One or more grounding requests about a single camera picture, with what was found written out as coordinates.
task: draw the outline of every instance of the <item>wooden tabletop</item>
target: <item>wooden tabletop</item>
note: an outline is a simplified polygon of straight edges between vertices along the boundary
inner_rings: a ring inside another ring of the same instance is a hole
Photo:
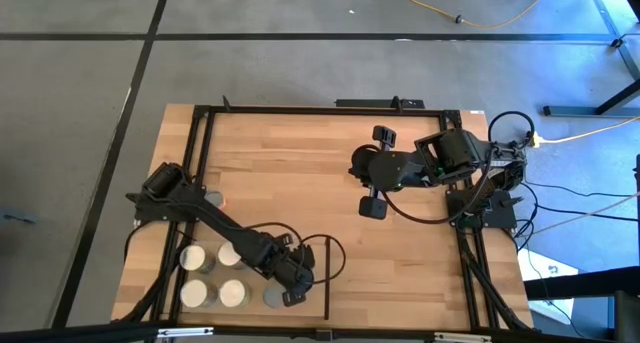
[[[192,105],[167,106],[150,172],[162,162],[182,161],[192,111]],[[465,129],[486,139],[483,112],[462,111],[461,115]],[[383,221],[358,215],[358,202],[368,191],[347,169],[353,150],[373,143],[375,125],[395,130],[395,149],[405,151],[415,150],[414,140],[439,131],[437,119],[422,117],[216,114],[204,183],[209,190],[223,192],[228,203],[225,212],[241,225],[279,221],[302,236],[331,234],[344,245],[347,264],[331,282],[329,320],[313,315],[213,314],[183,309],[179,322],[469,328],[454,230],[446,224],[413,223],[391,209]],[[440,218],[447,213],[444,188],[404,189],[392,194],[392,199],[418,217]],[[195,238],[203,239],[210,230],[199,225]],[[166,223],[152,223],[134,236],[112,313],[114,319],[128,313],[157,276],[167,227]],[[495,230],[485,230],[484,238],[494,285],[520,319],[532,324],[513,242]],[[331,267],[337,269],[343,258],[338,249],[331,253]],[[487,325],[482,289],[477,282],[475,285],[480,321]]]

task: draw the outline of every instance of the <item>yellow cable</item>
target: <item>yellow cable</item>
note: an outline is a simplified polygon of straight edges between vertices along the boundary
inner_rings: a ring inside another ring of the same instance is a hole
[[[570,136],[570,137],[566,137],[566,138],[561,138],[561,139],[544,139],[544,138],[540,137],[537,132],[535,132],[534,136],[533,136],[534,147],[536,147],[536,148],[539,147],[540,143],[556,144],[556,143],[564,143],[564,142],[572,141],[574,139],[583,138],[583,137],[586,137],[586,136],[590,136],[592,134],[604,132],[604,131],[609,130],[609,129],[621,127],[621,126],[623,126],[623,125],[625,125],[627,123],[631,123],[631,122],[633,122],[633,121],[635,121],[637,119],[640,119],[640,116],[633,117],[631,119],[627,119],[624,122],[616,123],[616,124],[610,125],[608,127],[598,128],[598,129],[595,129],[595,130],[592,130],[592,131],[589,131],[589,132],[585,132],[585,133],[582,133],[582,134],[578,134],[578,135],[574,135],[574,136]]]
[[[448,13],[447,11],[444,11],[444,10],[442,10],[440,8],[436,8],[436,7],[431,6],[429,4],[420,2],[419,0],[410,0],[410,1],[412,1],[413,3],[415,3],[415,4],[417,4],[417,5],[421,6],[421,7],[424,7],[424,8],[427,8],[427,9],[431,9],[432,11],[435,11],[435,12],[438,12],[438,13],[444,15],[444,16],[447,16],[447,17],[451,18],[454,22],[458,23],[458,21],[457,21],[458,20],[458,16],[455,16],[455,15],[453,15],[451,13]],[[460,19],[459,23],[464,23],[466,25],[470,25],[472,27],[481,28],[481,29],[500,28],[502,26],[506,26],[507,24],[518,20],[520,17],[525,15],[531,8],[533,8],[536,4],[538,4],[539,1],[540,0],[534,0],[533,3],[531,3],[527,8],[525,8],[522,12],[520,12],[520,14],[518,14],[515,17],[509,19],[508,21],[502,22],[500,24],[478,24],[478,23],[469,22],[469,21],[467,21],[465,19],[462,19],[462,18]]]

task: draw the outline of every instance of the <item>wooden table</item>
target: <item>wooden table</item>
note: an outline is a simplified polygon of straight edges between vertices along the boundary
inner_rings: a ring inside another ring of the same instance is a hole
[[[192,111],[192,105],[167,106],[150,172],[161,162],[182,161]],[[486,139],[484,113],[462,111],[461,115],[465,129]],[[329,320],[293,314],[237,316],[183,310],[180,323],[469,329],[454,230],[447,224],[413,223],[391,209],[383,221],[358,215],[359,199],[367,190],[347,169],[353,150],[372,143],[374,125],[394,129],[398,134],[395,149],[406,151],[415,149],[415,139],[439,131],[437,119],[422,117],[216,114],[204,183],[208,189],[224,193],[228,201],[225,212],[242,225],[280,221],[302,236],[331,234],[344,245],[347,265],[331,282]],[[403,210],[419,217],[439,218],[447,213],[444,188],[405,189],[392,196]],[[128,313],[157,276],[167,227],[167,223],[152,223],[134,236],[113,308],[114,319]],[[205,230],[209,229],[199,223],[195,238],[206,234]],[[485,230],[484,239],[494,285],[520,319],[531,325],[513,242],[496,230]],[[339,251],[332,249],[334,269],[341,259]],[[475,285],[481,324],[487,325],[482,289],[477,282]]]

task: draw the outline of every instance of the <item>concrete floor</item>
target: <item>concrete floor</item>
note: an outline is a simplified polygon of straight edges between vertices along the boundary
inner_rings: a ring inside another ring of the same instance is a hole
[[[429,1],[470,20],[496,22],[531,0]],[[620,0],[605,1],[621,30],[633,26],[627,6]],[[145,32],[155,2],[0,0],[0,32]],[[168,0],[160,31],[476,32],[406,0]],[[607,31],[591,0],[543,0],[529,15],[496,32]],[[140,47],[139,42],[0,42],[0,150],[6,167],[0,176],[5,183],[0,205],[39,218],[36,225],[11,222],[0,229],[0,266],[6,272],[0,280],[0,330],[46,324]],[[225,94],[238,105],[330,106],[336,98],[400,95],[422,98],[432,108],[484,110],[488,118],[522,110],[532,115],[542,136],[558,138],[615,121],[545,118],[539,114],[541,106],[596,105],[631,81],[620,56],[606,45],[156,43],[70,323],[109,319],[133,216],[124,193],[139,189],[147,173],[168,103],[220,104]],[[512,139],[524,126],[513,119],[496,129],[498,138]],[[640,125],[634,123],[588,139],[543,146],[529,153],[529,179],[585,192],[632,193],[631,169],[639,143]],[[536,191],[541,204],[564,209],[589,210],[612,201]],[[518,216],[526,217],[532,200],[524,189],[516,192],[527,198],[517,207]],[[634,217],[637,212],[629,203],[611,214]],[[544,227],[565,218],[540,212],[536,224]],[[633,224],[585,219],[540,234],[531,248],[596,271],[638,264],[637,242]],[[594,318],[594,312],[601,313],[602,306],[579,302],[576,325],[597,328],[602,316]]]

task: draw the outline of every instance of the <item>gray floor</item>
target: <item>gray floor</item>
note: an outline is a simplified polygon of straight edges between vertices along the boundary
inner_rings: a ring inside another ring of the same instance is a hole
[[[0,0],[0,32],[145,32],[155,1]],[[429,1],[470,20],[496,22],[531,0]],[[620,0],[606,1],[618,27],[633,28],[629,8]],[[406,0],[169,0],[160,31],[476,32]],[[543,0],[497,32],[606,33],[606,28],[591,0]],[[6,272],[0,280],[0,330],[46,324],[140,47],[126,42],[0,43],[0,150],[6,167],[0,205],[39,218],[36,225],[11,222],[0,229],[0,265]],[[422,98],[433,108],[484,110],[489,118],[522,110],[534,117],[541,135],[558,138],[615,121],[545,118],[541,106],[595,105],[631,81],[620,56],[606,44],[156,43],[70,322],[109,319],[133,215],[124,193],[137,190],[146,175],[168,103],[219,104],[225,94],[238,105],[329,106],[336,98],[400,95]],[[505,120],[496,134],[511,139],[522,127],[516,119]],[[529,179],[581,191],[632,193],[639,143],[640,126],[633,123],[543,146],[529,153]],[[588,210],[612,201],[536,191],[541,204],[565,209]],[[518,216],[525,217],[531,198],[523,189],[517,194],[527,199],[517,207]],[[611,214],[634,217],[635,205]],[[564,218],[541,212],[536,224],[544,227]],[[531,248],[595,271],[637,264],[637,242],[633,224],[585,219],[540,234]],[[579,303],[576,325],[601,324],[593,314],[582,314],[582,305],[585,312],[602,311],[602,305]]]

